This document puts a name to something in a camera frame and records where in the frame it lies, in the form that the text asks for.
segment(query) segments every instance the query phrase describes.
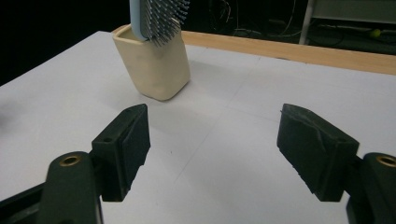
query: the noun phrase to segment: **white tabletop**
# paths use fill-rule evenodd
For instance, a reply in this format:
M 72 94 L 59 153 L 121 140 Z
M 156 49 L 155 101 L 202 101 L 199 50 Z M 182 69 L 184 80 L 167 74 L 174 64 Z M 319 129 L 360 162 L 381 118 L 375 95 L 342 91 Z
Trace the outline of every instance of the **white tabletop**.
M 105 223 L 347 223 L 276 147 L 280 109 L 308 108 L 359 142 L 396 151 L 396 77 L 187 46 L 190 83 L 172 100 L 139 94 L 110 33 L 98 32 L 0 87 L 0 200 L 45 181 L 122 109 L 148 105 L 151 149 Z

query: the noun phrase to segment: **wooden edge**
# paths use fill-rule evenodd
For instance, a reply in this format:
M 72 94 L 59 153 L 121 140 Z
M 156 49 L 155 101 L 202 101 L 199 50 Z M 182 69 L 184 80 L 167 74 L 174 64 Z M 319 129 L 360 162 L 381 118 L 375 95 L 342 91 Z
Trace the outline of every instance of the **wooden edge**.
M 188 31 L 183 31 L 182 36 L 187 45 L 225 49 L 301 63 L 312 63 L 365 72 L 396 75 L 396 56 L 391 55 L 342 49 L 326 49 Z

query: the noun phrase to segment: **beige container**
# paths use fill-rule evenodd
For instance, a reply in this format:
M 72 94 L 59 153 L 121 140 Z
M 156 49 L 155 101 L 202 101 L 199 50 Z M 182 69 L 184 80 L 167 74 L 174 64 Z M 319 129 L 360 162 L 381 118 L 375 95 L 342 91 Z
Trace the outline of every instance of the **beige container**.
M 140 93 L 164 101 L 175 96 L 190 80 L 190 67 L 181 32 L 165 46 L 139 41 L 131 25 L 113 35 L 117 50 Z

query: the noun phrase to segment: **dark floor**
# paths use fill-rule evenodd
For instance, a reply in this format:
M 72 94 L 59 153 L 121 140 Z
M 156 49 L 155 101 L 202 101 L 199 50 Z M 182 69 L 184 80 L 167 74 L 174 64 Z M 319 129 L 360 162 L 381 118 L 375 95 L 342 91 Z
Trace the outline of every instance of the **dark floor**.
M 298 44 L 302 26 L 268 20 L 265 27 L 249 18 L 230 18 L 210 33 Z M 396 55 L 396 25 L 313 19 L 305 44 L 333 49 Z
M 128 23 L 125 0 L 0 1 L 0 86 L 97 31 Z

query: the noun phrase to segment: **black plastic part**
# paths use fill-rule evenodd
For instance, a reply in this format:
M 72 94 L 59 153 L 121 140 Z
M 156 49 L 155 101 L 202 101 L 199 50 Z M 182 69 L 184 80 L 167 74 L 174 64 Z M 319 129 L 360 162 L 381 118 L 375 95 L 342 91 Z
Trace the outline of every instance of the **black plastic part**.
M 344 190 L 356 203 L 368 204 L 367 194 L 361 182 L 361 165 L 363 160 L 356 156 L 346 168 L 344 176 Z
M 122 202 L 149 152 L 149 120 L 146 105 L 123 110 L 93 141 L 92 157 L 100 166 L 104 202 Z
M 35 223 L 44 184 L 0 202 L 0 223 Z
M 310 110 L 284 104 L 277 146 L 322 202 L 339 202 L 359 142 Z
M 102 223 L 99 195 L 88 153 L 71 152 L 50 164 L 37 223 Z
M 370 204 L 356 202 L 352 197 L 347 202 L 346 213 L 349 224 L 373 224 L 374 222 Z
M 381 153 L 366 154 L 361 179 L 373 209 L 374 223 L 396 223 L 396 158 Z

